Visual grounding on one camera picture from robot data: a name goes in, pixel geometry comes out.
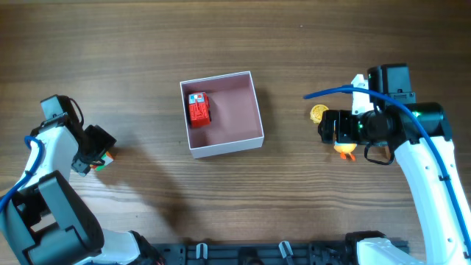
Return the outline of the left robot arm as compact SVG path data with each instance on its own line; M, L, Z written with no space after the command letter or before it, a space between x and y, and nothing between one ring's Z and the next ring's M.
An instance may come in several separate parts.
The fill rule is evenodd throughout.
M139 264L148 245L133 231L101 228L69 183L103 166L116 140L101 127L84 127L68 96L40 103L45 119L24 139L30 151L20 180L1 198L1 233L21 264Z

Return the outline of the small colourful puzzle cube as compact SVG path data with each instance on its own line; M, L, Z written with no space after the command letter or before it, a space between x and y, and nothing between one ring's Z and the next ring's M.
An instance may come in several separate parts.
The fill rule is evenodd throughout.
M106 166L111 164L113 161L114 161L113 156L109 152L106 152L101 157L101 161L97 165L91 165L91 168L94 169L95 171L101 171Z

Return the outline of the orange duck toy blue hat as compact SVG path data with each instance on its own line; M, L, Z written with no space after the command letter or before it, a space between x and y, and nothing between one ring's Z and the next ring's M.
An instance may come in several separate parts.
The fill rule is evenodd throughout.
M340 154L341 159L343 160L350 159L350 160L356 161L353 151L357 147L357 144L341 144L341 143L335 142L333 147Z

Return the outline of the yellow round ball toy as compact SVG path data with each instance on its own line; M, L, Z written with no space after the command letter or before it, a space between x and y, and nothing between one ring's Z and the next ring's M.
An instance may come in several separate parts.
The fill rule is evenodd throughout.
M329 108L325 105L315 105L311 108L310 119L314 124L319 124L322 121L322 115L326 110Z

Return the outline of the white box pink interior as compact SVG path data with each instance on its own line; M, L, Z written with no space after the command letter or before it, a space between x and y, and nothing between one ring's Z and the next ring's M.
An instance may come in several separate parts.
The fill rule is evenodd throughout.
M208 96L211 122L193 128L188 101L191 94L198 92ZM263 124L250 71L182 81L180 93L188 147L193 158L262 147Z

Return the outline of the red toy truck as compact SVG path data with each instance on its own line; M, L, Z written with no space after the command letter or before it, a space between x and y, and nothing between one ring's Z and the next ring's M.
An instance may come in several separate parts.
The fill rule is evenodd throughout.
M188 109L192 128L196 129L210 125L210 102L205 92L191 93L188 96Z

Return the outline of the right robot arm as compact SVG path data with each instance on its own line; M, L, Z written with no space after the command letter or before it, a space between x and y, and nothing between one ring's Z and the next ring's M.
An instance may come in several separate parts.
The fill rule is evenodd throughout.
M322 142L387 147L408 182L425 242L426 264L470 263L470 207L458 176L452 130L442 106L417 102L408 66L375 66L349 85L311 94L349 93L351 110L325 110Z

